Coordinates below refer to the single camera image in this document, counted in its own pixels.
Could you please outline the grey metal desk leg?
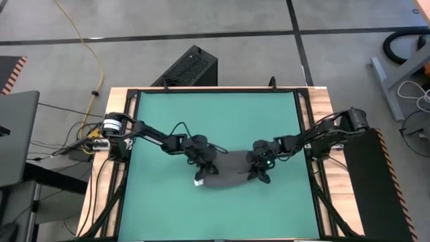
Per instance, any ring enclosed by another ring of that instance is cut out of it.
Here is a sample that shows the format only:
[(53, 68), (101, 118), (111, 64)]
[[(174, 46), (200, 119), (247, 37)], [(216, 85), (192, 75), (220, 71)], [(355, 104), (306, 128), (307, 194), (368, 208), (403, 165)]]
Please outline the grey metal desk leg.
[(380, 89), (396, 121), (403, 121), (404, 114), (397, 100), (394, 88), (398, 87), (402, 81), (405, 81), (407, 77), (411, 77), (415, 71), (423, 67), (426, 61), (430, 61), (430, 50), (425, 50), (422, 47), (422, 49), (413, 54), (410, 59), (400, 65), (394, 72), (387, 75), (377, 57), (370, 59), (370, 64), (376, 74)]

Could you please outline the large black orange-striped floor mat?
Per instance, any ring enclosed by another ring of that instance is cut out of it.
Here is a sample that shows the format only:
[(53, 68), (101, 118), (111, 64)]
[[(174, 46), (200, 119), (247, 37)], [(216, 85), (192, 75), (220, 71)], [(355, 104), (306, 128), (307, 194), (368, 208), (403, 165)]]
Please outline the large black orange-striped floor mat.
[(380, 130), (351, 139), (343, 152), (365, 237), (419, 242)]

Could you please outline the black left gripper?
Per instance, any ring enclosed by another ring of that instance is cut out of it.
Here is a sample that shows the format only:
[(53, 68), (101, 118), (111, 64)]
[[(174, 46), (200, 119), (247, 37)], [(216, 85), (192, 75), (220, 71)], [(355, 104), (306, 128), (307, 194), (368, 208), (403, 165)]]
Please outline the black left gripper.
[[(208, 142), (207, 137), (200, 134), (185, 139), (183, 146), (184, 154), (187, 157), (187, 163), (189, 165), (197, 165), (198, 167), (205, 166), (212, 163), (218, 154), (215, 146)], [(214, 175), (219, 173), (215, 165), (207, 166), (207, 172)], [(204, 179), (207, 176), (207, 172), (204, 168), (199, 168), (194, 176), (194, 180), (200, 181)]]

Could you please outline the wooden table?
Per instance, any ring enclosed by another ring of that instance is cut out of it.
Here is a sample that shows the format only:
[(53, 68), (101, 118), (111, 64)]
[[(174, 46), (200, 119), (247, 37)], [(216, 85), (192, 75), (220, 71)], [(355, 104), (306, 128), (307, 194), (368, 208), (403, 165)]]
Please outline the wooden table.
[[(105, 111), (121, 112), (133, 114), (137, 111), (137, 91), (162, 91), (162, 87), (113, 87), (107, 101)], [(271, 87), (170, 87), (170, 92), (179, 91), (214, 91), (214, 92), (252, 92), (268, 91), (273, 93)], [(321, 119), (323, 116), (330, 114), (333, 109), (331, 100), (326, 87), (278, 87), (278, 91), (301, 91), (299, 102), (301, 114), (304, 116), (305, 127), (309, 127), (314, 119)], [(333, 150), (332, 159), (323, 164), (323, 171), (328, 176), (327, 192), (333, 202), (333, 206), (343, 217), (346, 223), (357, 233), (364, 234), (359, 210), (353, 193), (353, 188), (349, 174), (341, 167), (346, 164), (343, 152)], [(108, 203), (112, 190), (119, 186), (120, 179), (123, 177), (124, 165), (115, 165), (113, 163), (104, 163), (107, 159), (107, 151), (99, 151), (95, 154), (93, 160), (93, 169), (91, 170), (91, 181), (87, 186), (85, 200), (79, 226), (78, 235), (86, 233), (91, 226), (92, 220), (96, 219)]]

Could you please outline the grey towel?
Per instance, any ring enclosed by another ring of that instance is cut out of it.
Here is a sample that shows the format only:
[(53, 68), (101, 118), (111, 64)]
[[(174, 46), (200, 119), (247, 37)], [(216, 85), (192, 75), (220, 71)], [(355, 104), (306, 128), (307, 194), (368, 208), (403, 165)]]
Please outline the grey towel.
[[(207, 166), (215, 165), (218, 168), (219, 173), (217, 175), (209, 174), (207, 172)], [(205, 166), (207, 176), (200, 180), (195, 181), (195, 186), (204, 186), (206, 188), (228, 188), (233, 186), (239, 186), (249, 182), (248, 176), (252, 169), (257, 170), (258, 173), (261, 170), (268, 170), (269, 168), (253, 168), (247, 162), (247, 151), (229, 151), (227, 153), (221, 153), (218, 151), (216, 159)]]

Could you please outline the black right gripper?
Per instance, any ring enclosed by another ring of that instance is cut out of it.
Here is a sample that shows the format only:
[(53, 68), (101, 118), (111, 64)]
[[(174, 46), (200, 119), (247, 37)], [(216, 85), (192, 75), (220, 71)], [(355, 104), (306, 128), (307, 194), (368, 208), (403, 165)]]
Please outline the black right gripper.
[[(276, 160), (275, 143), (266, 140), (257, 140), (253, 143), (253, 149), (247, 151), (247, 162), (253, 168), (274, 168)], [(258, 171), (252, 169), (249, 173), (248, 180), (258, 179), (265, 183), (270, 184), (271, 179), (266, 170)]]

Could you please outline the small black orange-striped floor mat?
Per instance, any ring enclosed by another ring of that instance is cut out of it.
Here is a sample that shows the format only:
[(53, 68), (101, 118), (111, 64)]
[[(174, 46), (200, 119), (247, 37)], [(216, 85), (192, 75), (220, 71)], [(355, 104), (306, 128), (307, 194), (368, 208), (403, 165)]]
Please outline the small black orange-striped floor mat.
[(27, 59), (26, 56), (0, 56), (0, 95), (11, 93)]

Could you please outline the black perforated computer tower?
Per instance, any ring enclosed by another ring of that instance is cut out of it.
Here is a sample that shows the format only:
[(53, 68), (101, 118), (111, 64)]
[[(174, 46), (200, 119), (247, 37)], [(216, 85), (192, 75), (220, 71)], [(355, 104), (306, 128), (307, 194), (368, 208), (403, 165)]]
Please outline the black perforated computer tower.
[(151, 87), (217, 86), (218, 58), (193, 45)]

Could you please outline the green table mat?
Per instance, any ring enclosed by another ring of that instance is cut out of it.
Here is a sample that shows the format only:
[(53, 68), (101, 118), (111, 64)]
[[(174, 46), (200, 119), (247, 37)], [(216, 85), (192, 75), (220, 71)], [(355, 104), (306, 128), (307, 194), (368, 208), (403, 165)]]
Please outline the green table mat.
[[(202, 134), (228, 151), (296, 135), (292, 93), (143, 93), (138, 118), (164, 133)], [(277, 162), (270, 183), (196, 186), (196, 167), (137, 139), (120, 223), (121, 241), (281, 239), (319, 236), (303, 153)]]

